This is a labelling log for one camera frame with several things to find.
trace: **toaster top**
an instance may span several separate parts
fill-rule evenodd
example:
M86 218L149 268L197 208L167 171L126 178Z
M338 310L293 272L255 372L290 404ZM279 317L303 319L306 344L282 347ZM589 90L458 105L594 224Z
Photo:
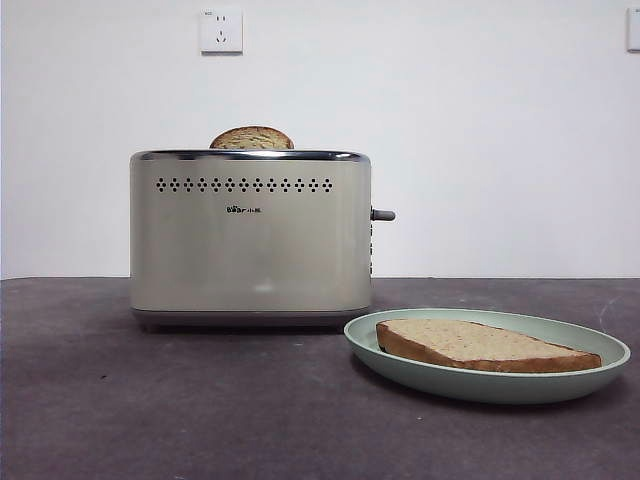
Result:
M220 160L320 160L331 162L370 163L361 153L333 150L149 150L135 153L131 161L140 160L198 160L217 157Z

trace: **toaster logo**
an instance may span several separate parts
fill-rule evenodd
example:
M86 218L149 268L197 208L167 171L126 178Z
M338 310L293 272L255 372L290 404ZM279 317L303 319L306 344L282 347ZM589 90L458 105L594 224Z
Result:
M237 205L231 205L227 207L227 213L262 213L260 207L239 207Z

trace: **toasted bread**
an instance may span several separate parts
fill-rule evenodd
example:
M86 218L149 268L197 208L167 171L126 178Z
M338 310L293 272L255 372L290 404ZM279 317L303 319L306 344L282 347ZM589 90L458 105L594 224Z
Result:
M240 127L218 135L209 148L283 150L293 148L293 141L275 128Z
M546 373L602 366L599 355L462 320L397 319L376 325L387 353L447 367Z

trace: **toaster lever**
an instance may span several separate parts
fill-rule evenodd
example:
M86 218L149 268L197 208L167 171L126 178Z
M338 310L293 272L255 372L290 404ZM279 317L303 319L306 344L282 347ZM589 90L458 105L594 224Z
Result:
M375 210L371 209L371 220L384 220L386 222L390 222L391 220L395 220L396 213L391 210Z

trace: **dark gray countertop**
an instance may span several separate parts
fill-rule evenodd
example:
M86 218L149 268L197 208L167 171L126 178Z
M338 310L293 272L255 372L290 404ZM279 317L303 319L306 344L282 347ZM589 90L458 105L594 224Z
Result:
M631 479L640 369L496 406L388 381L322 330L143 333L122 278L2 282L3 479ZM640 280L376 279L375 310L555 318L640 348Z

